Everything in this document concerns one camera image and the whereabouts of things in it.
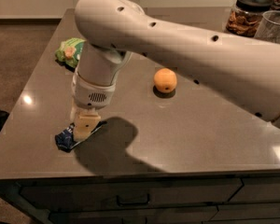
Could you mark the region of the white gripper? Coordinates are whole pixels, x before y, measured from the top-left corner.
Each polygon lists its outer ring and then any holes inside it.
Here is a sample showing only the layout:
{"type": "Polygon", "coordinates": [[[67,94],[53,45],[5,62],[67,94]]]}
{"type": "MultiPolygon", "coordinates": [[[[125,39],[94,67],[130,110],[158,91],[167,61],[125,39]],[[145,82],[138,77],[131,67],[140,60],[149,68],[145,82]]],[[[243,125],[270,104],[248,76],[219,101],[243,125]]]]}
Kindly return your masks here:
{"type": "Polygon", "coordinates": [[[73,98],[70,122],[74,123],[74,140],[80,142],[90,137],[91,132],[101,121],[98,112],[91,108],[101,109],[109,105],[115,86],[97,86],[85,81],[78,73],[74,73],[71,88],[73,98]]]}

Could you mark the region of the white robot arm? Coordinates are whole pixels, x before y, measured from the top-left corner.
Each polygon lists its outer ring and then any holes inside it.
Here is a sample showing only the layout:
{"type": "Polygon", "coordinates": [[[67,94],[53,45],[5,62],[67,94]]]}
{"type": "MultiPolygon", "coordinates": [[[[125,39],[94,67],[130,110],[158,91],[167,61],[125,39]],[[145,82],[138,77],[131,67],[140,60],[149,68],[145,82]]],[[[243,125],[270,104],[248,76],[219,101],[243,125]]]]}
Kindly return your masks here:
{"type": "Polygon", "coordinates": [[[119,70],[137,53],[199,80],[280,129],[280,45],[147,16],[128,0],[79,0],[85,43],[73,76],[77,140],[90,136],[109,105],[119,70]]]}

